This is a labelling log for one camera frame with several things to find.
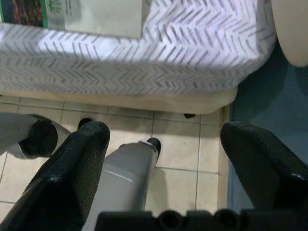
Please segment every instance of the chevron pattern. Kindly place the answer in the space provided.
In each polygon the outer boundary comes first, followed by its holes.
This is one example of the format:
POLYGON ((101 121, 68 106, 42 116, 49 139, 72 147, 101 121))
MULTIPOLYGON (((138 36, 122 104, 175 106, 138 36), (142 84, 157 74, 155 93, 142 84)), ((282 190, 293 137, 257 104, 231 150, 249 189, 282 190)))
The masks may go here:
POLYGON ((0 90, 203 93, 237 86, 276 42, 270 0, 144 0, 141 40, 2 24, 0 90))

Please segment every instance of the black caster wheel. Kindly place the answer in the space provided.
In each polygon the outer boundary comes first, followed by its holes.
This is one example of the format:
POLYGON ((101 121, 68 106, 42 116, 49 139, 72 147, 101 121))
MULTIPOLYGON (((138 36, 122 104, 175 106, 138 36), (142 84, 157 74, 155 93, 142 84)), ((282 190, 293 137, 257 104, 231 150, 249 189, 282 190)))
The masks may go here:
POLYGON ((157 151, 158 151, 157 159, 158 159, 159 155, 160 155, 160 150, 162 149, 162 144, 160 143, 159 139, 157 139, 157 138, 150 138, 150 139, 148 139, 148 142, 157 149, 157 151))
POLYGON ((93 120, 90 119, 90 118, 84 118, 84 119, 80 120, 80 122, 78 124, 78 129, 81 128, 84 124, 91 122, 91 121, 93 121, 93 120))

